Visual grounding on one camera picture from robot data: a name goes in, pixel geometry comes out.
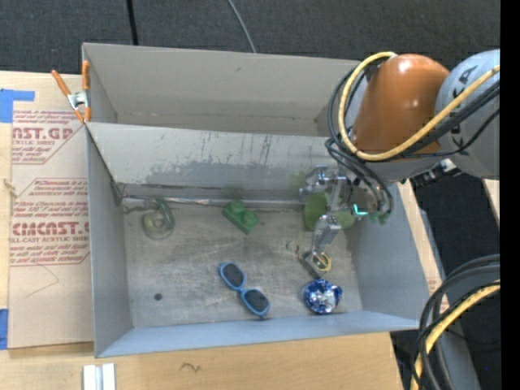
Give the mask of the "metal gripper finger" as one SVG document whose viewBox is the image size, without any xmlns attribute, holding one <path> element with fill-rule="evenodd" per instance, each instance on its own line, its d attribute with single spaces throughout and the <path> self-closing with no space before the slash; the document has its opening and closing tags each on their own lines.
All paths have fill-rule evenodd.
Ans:
<svg viewBox="0 0 520 390">
<path fill-rule="evenodd" d="M 326 246 L 334 241 L 339 231 L 340 224 L 335 216 L 329 214 L 321 215 L 314 225 L 310 255 L 323 254 Z"/>
<path fill-rule="evenodd" d="M 323 193 L 337 183 L 337 174 L 327 166 L 317 166 L 305 176 L 304 186 L 299 188 L 299 198 L 306 201 L 311 195 Z"/>
</svg>

